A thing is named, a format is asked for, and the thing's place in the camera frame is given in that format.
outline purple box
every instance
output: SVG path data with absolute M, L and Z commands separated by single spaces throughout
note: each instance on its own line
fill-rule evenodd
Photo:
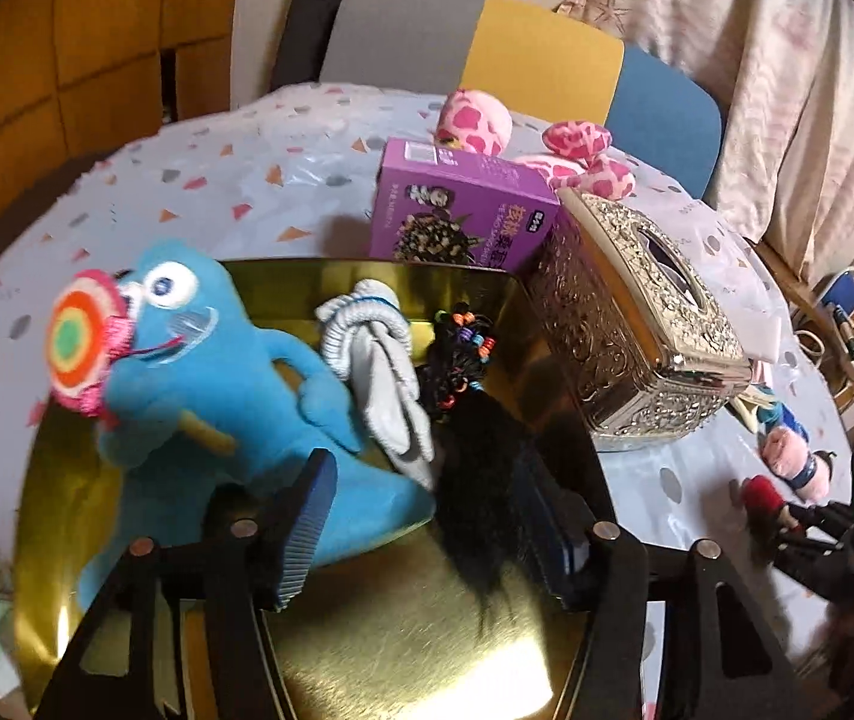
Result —
M 531 167 L 391 138 L 374 200 L 370 256 L 516 272 L 543 242 L 559 207 Z

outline gold tray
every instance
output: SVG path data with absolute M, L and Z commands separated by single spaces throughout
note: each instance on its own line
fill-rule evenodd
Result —
M 508 274 L 452 266 L 332 260 L 226 263 L 257 325 L 316 343 L 313 309 L 361 278 L 396 290 L 413 323 L 414 357 L 430 319 L 457 300 L 494 319 L 497 349 L 486 389 L 541 433 L 544 459 L 597 517 L 613 507 L 587 426 L 540 320 Z M 17 659 L 36 709 L 80 619 L 74 587 L 112 530 L 121 474 L 97 458 L 91 420 L 51 402 L 30 456 L 17 524 L 14 607 Z M 365 459 L 388 467 L 376 447 Z M 268 624 L 286 687 L 302 720 L 551 717 L 583 632 L 582 615 L 511 571 L 505 598 L 483 615 L 435 541 L 420 528 L 374 552 L 310 573 L 301 595 Z M 217 716 L 203 646 L 202 604 L 181 610 L 185 682 L 195 720 Z M 125 652 L 123 624 L 104 632 L 86 662 L 111 673 Z M 158 658 L 164 658 L 159 646 Z M 157 664 L 158 703 L 176 707 L 169 661 Z

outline pink spotted plush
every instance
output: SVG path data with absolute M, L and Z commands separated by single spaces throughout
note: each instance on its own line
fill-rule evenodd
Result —
M 526 154 L 513 160 L 519 165 L 533 167 L 550 184 L 550 189 L 578 187 L 587 168 L 571 159 L 555 157 L 553 154 Z
M 457 89 L 440 109 L 436 140 L 464 151 L 497 156 L 513 134 L 507 107 L 478 89 Z
M 637 179 L 630 169 L 606 154 L 594 157 L 580 177 L 580 189 L 607 200 L 623 199 L 636 186 Z
M 544 131 L 544 146 L 557 156 L 590 162 L 610 148 L 610 130 L 593 122 L 558 122 Z
M 777 425 L 766 434 L 760 456 L 766 467 L 787 482 L 802 500 L 822 501 L 830 494 L 830 466 L 819 453 L 811 454 L 803 436 L 786 425 Z M 814 473 L 800 485 L 798 476 L 808 464 L 813 464 Z
M 576 187 L 605 200 L 621 200 L 637 186 L 629 167 L 603 153 L 611 142 L 606 127 L 593 122 L 558 122 L 547 127 L 543 141 L 556 156 L 531 154 L 515 162 L 537 167 L 553 189 Z M 572 166 L 579 167 L 575 175 L 568 172 Z

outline metal rivet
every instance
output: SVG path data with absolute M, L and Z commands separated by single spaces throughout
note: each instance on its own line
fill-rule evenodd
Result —
M 620 538 L 620 528 L 613 522 L 601 519 L 600 522 L 594 525 L 594 536 L 602 538 L 603 541 L 617 541 L 617 538 Z
M 153 539 L 147 536 L 135 538 L 130 544 L 130 554 L 134 557 L 143 557 L 153 552 Z
M 238 519 L 230 526 L 230 533 L 237 538 L 248 538 L 257 533 L 257 523 L 252 519 Z
M 709 538 L 702 538 L 697 541 L 697 552 L 707 560 L 716 560 L 721 557 L 721 546 L 716 541 L 710 541 Z

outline round table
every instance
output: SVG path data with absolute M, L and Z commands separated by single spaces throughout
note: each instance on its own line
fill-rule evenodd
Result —
M 380 152 L 389 137 L 428 140 L 443 98 L 371 87 L 287 87 L 238 111 L 179 122 L 129 143 L 81 177 L 0 258 L 0 551 L 11 555 L 31 443 L 46 403 L 44 326 L 75 271 L 113 272 L 161 238 L 179 238 L 219 259 L 362 258 Z M 544 150 L 548 122 L 514 115 L 505 156 Z M 715 212 L 660 170 L 629 155 L 638 179 L 627 199 L 648 213 L 721 304 L 736 290 L 721 266 L 737 261 L 782 320 L 774 389 L 803 422 L 813 448 L 838 454 L 833 498 L 849 500 L 850 453 L 829 392 L 790 336 L 783 298 L 750 246 Z M 747 272 L 737 271 L 742 279 Z M 601 458 L 618 519 L 642 541 L 686 549 L 701 536 L 741 570 L 788 652 L 804 652 L 824 603 L 750 562 L 740 480 L 765 471 L 756 440 L 722 410 L 682 440 Z M 659 679 L 663 610 L 649 609 L 645 695 Z

